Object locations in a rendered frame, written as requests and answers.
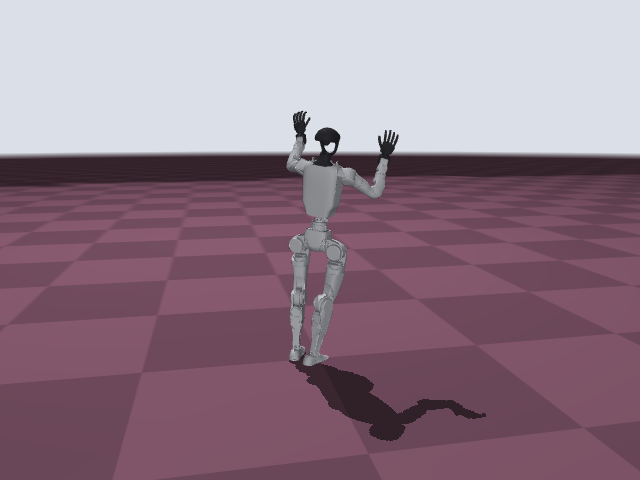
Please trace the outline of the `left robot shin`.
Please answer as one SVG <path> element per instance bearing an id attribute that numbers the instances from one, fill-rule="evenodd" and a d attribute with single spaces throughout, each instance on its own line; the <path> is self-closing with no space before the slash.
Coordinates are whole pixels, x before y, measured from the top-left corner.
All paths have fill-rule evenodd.
<path id="1" fill-rule="evenodd" d="M 300 350 L 300 339 L 301 339 L 301 330 L 304 323 L 304 314 L 305 314 L 305 304 L 301 306 L 295 306 L 293 297 L 294 291 L 291 292 L 291 308 L 290 308 L 290 322 L 293 334 L 293 349 L 295 346 L 297 350 Z"/>

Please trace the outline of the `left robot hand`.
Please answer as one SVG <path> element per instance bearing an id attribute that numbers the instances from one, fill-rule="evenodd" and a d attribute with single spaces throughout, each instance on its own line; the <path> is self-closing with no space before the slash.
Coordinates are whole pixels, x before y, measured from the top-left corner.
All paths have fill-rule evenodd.
<path id="1" fill-rule="evenodd" d="M 299 113 L 300 113 L 300 114 L 299 114 Z M 297 134 L 296 134 L 296 138 L 297 138 L 297 137 L 301 137 L 301 136 L 302 136 L 302 137 L 303 137 L 303 143 L 304 143 L 304 144 L 306 144 L 306 134 L 304 134 L 304 132 L 306 131 L 306 126 L 307 126 L 307 124 L 308 124 L 308 123 L 309 123 L 309 121 L 310 121 L 310 117 L 308 118 L 307 122 L 305 123 L 305 122 L 304 122 L 304 120 L 305 120 L 305 114 L 306 114 L 307 112 L 304 112 L 304 113 L 303 113 L 303 116 L 302 116 L 302 113 L 303 113 L 303 111 L 301 111 L 301 112 L 297 112 L 297 114 L 294 114 L 294 115 L 293 115 L 293 122 L 294 122 L 294 129 L 295 129 L 295 131 L 297 132 Z M 298 116 L 299 116 L 299 117 L 298 117 Z M 296 117 L 296 118 L 295 118 L 295 117 Z M 302 120 L 302 121 L 301 121 L 301 120 Z"/>

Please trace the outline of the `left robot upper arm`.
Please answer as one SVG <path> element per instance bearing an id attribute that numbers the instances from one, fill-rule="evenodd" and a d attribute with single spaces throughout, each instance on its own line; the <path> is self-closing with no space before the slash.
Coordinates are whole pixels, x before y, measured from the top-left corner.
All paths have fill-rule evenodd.
<path id="1" fill-rule="evenodd" d="M 308 161 L 303 158 L 300 158 L 299 160 L 296 160 L 293 158 L 291 164 L 288 167 L 287 166 L 286 167 L 288 171 L 295 172 L 303 176 L 303 169 L 307 162 Z"/>

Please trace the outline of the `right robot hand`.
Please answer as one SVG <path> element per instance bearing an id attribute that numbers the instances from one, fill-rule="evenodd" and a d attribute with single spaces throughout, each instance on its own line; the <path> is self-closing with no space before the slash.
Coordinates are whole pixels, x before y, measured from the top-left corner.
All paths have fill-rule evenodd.
<path id="1" fill-rule="evenodd" d="M 393 132 L 391 142 L 389 142 L 390 141 L 390 137 L 391 137 L 391 130 L 389 130 L 389 136 L 388 136 L 387 141 L 386 141 L 386 137 L 387 137 L 387 130 L 385 130 L 384 142 L 383 143 L 381 143 L 380 135 L 378 136 L 378 142 L 379 142 L 379 146 L 381 148 L 380 151 L 382 153 L 379 156 L 378 164 L 380 163 L 380 159 L 381 158 L 388 159 L 388 164 L 389 164 L 389 160 L 390 160 L 390 156 L 389 155 L 394 151 L 395 145 L 396 145 L 396 143 L 398 141 L 399 135 L 397 134 L 396 139 L 394 141 L 394 144 L 392 144 L 392 143 L 393 143 L 393 140 L 394 140 L 394 137 L 395 137 L 395 132 Z M 387 164 L 387 166 L 388 166 L 388 164 Z"/>

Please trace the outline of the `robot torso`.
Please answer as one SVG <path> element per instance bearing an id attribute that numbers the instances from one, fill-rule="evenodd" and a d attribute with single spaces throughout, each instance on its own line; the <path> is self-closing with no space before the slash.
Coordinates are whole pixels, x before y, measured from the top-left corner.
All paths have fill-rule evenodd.
<path id="1" fill-rule="evenodd" d="M 304 247 L 316 252 L 326 252 L 326 242 L 332 237 L 331 230 L 327 230 L 327 218 L 335 214 L 340 204 L 343 184 L 337 173 L 343 167 L 338 165 L 338 161 L 334 164 L 332 160 L 332 166 L 313 165 L 312 162 L 316 161 L 313 158 L 303 169 L 302 201 L 306 214 L 316 218 L 311 227 L 305 230 Z"/>

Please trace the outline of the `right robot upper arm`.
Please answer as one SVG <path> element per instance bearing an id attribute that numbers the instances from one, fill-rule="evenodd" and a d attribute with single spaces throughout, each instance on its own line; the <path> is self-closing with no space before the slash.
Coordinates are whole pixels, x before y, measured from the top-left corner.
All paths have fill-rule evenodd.
<path id="1" fill-rule="evenodd" d="M 343 185 L 352 186 L 371 199 L 376 199 L 382 195 L 375 195 L 373 191 L 375 185 L 370 186 L 369 183 L 352 168 L 339 168 L 337 176 Z"/>

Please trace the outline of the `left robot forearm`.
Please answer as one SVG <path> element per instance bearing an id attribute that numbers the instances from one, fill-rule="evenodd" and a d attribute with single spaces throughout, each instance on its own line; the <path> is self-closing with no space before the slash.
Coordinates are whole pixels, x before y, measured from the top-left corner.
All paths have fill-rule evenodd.
<path id="1" fill-rule="evenodd" d="M 296 143 L 294 144 L 294 148 L 292 150 L 292 152 L 289 155 L 288 161 L 287 161 L 287 167 L 291 164 L 293 158 L 296 160 L 299 160 L 301 158 L 301 154 L 303 152 L 303 150 L 305 149 L 305 144 L 303 143 L 303 137 L 297 137 L 296 138 Z"/>

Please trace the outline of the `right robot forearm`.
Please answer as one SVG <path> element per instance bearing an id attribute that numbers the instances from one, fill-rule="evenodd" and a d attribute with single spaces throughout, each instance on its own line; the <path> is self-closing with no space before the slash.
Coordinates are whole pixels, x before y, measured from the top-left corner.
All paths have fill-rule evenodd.
<path id="1" fill-rule="evenodd" d="M 385 173 L 387 172 L 387 169 L 388 169 L 387 164 L 388 164 L 388 159 L 381 158 L 380 163 L 376 168 L 375 177 L 373 179 L 373 185 L 375 185 L 373 188 L 373 191 L 377 196 L 380 196 L 385 188 L 385 182 L 386 182 Z"/>

